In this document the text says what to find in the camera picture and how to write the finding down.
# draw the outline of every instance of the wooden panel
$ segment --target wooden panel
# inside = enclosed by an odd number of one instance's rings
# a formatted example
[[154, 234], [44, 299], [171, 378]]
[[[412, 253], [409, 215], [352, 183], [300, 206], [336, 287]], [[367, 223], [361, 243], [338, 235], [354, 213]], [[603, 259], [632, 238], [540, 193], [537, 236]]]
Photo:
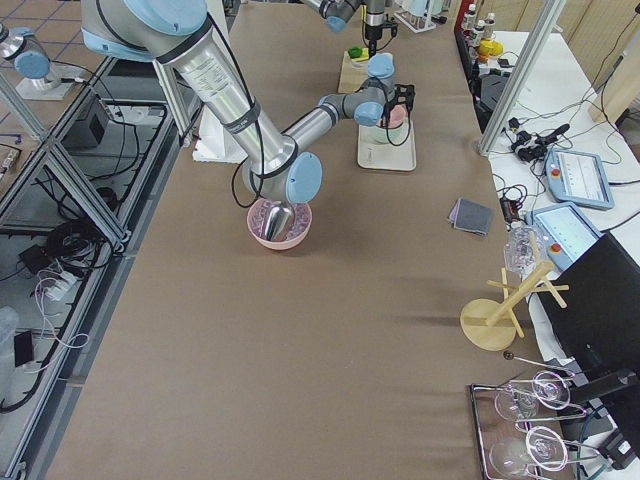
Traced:
[[[591, 0], [568, 0], [558, 19], [558, 26], [562, 28], [562, 36], [567, 42], [571, 40], [590, 4]], [[529, 0], [516, 30], [519, 32], [531, 31], [543, 5], [544, 0]]]
[[520, 23], [527, 3], [528, 0], [485, 0], [481, 2], [478, 18], [486, 18], [487, 13], [494, 12], [496, 30], [513, 31]]
[[640, 20], [636, 18], [605, 62], [601, 73], [595, 78], [618, 35], [633, 17], [637, 5], [638, 0], [592, 0], [582, 22], [571, 37], [569, 46], [587, 77], [595, 85], [601, 83], [610, 73], [614, 62], [638, 30]]

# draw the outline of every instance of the black monitor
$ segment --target black monitor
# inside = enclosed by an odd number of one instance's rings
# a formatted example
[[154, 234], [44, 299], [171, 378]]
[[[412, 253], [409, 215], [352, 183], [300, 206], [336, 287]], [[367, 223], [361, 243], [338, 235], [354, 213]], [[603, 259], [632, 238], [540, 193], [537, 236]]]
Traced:
[[[553, 331], [589, 381], [627, 368], [640, 374], [640, 267], [611, 234], [602, 236], [553, 282], [567, 308], [540, 294]], [[640, 385], [601, 398], [640, 456]]]

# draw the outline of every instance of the white desk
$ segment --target white desk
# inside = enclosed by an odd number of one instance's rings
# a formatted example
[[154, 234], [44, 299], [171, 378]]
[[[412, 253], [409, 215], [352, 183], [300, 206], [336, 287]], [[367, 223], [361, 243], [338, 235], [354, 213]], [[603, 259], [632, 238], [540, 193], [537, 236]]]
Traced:
[[[496, 33], [497, 40], [504, 44], [505, 52], [516, 53], [522, 50], [527, 35], [526, 32]], [[512, 63], [515, 60], [513, 55], [508, 55], [508, 58]], [[490, 66], [492, 68], [497, 67], [497, 64]], [[552, 34], [537, 65], [527, 80], [511, 116], [517, 117], [522, 121], [523, 119], [537, 117], [538, 114], [558, 112], [567, 105], [578, 102], [587, 91], [591, 94], [588, 98], [592, 101], [595, 100], [596, 95], [591, 89], [591, 84], [564, 39], [560, 34]], [[593, 122], [589, 116], [588, 107], [589, 104], [584, 103], [581, 107], [572, 107], [549, 119], [531, 120], [523, 128], [529, 133], [542, 133], [544, 131], [549, 133], [550, 130], [564, 123], [570, 123], [571, 128], [566, 133], [569, 138], [589, 130], [584, 135], [572, 138], [574, 144], [572, 150], [596, 153], [605, 162], [615, 163], [620, 161], [616, 165], [605, 164], [605, 171], [610, 182], [623, 182], [640, 178], [640, 165], [627, 143], [618, 133], [611, 135], [613, 129], [610, 125], [606, 123], [597, 125]], [[609, 137], [609, 145], [618, 152], [621, 158], [618, 158], [618, 155], [607, 146], [607, 137]], [[530, 194], [542, 191], [542, 187], [529, 170], [529, 164], [520, 161], [512, 153], [503, 153], [510, 152], [510, 145], [511, 142], [505, 135], [499, 138], [494, 147], [496, 153], [492, 153], [489, 156], [493, 172], [504, 178], [507, 185], [516, 183], [526, 185]], [[536, 171], [540, 172], [542, 168], [543, 165], [540, 164]], [[503, 186], [500, 179], [494, 177], [494, 180], [496, 188]], [[612, 187], [612, 190], [615, 201], [615, 207], [612, 210], [582, 209], [600, 230], [618, 224], [640, 208], [640, 202], [638, 201], [640, 199], [640, 184]], [[537, 198], [527, 198], [523, 209], [533, 210], [553, 203], [556, 203], [556, 201], [547, 191]], [[612, 233], [636, 262], [640, 263], [640, 242], [637, 241], [640, 235], [640, 216], [613, 230]], [[529, 310], [543, 358], [549, 360], [551, 358], [566, 357], [555, 340], [549, 319], [535, 295], [531, 299]], [[605, 436], [606, 434], [593, 436], [589, 439], [589, 442], [597, 445]], [[585, 468], [590, 474], [593, 474], [600, 465], [601, 462], [599, 461], [594, 463], [585, 462]], [[637, 480], [640, 478], [640, 461], [636, 459], [629, 468], [620, 472], [605, 472], [599, 478], [603, 480]]]

